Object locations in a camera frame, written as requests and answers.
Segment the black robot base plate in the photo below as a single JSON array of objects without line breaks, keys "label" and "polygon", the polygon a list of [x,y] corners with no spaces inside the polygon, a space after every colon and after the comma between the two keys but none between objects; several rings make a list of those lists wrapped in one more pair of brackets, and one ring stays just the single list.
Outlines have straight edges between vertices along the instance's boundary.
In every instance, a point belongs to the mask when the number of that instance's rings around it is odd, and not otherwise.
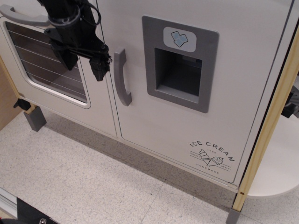
[{"label": "black robot base plate", "polygon": [[58,224],[58,222],[25,201],[17,198],[17,219],[1,218],[1,224]]}]

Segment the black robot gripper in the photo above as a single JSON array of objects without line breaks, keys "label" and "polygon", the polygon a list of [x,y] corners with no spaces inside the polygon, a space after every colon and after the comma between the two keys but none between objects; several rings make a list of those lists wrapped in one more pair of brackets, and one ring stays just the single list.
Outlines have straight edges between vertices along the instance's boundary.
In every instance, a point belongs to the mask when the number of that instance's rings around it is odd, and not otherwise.
[{"label": "black robot gripper", "polygon": [[76,9],[66,18],[49,18],[54,28],[44,33],[50,38],[56,58],[67,69],[72,70],[78,56],[90,59],[89,63],[97,81],[102,81],[109,71],[108,46],[96,35],[96,23],[91,9]]}]

